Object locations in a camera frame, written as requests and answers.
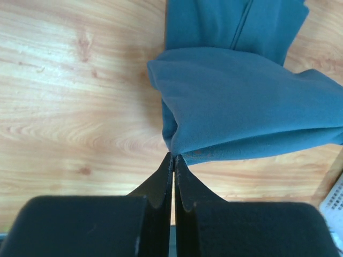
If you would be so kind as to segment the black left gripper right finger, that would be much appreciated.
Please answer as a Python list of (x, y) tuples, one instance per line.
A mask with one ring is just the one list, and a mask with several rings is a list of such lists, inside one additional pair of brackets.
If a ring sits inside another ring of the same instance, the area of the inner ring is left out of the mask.
[(338, 256), (319, 211), (301, 202), (226, 201), (174, 159), (178, 256)]

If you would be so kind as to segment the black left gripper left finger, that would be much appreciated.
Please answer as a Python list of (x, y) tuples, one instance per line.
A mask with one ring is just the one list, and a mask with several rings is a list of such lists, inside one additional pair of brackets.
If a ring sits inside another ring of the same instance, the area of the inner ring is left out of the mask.
[(20, 210), (1, 256), (167, 256), (172, 156), (124, 196), (37, 196)]

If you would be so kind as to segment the blue-grey t-shirt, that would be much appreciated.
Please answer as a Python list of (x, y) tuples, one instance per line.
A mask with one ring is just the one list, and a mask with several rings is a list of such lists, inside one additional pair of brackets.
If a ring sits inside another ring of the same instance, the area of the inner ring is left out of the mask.
[(162, 136), (189, 164), (342, 144), (342, 86), (293, 73), (304, 1), (168, 1), (166, 48), (147, 63)]

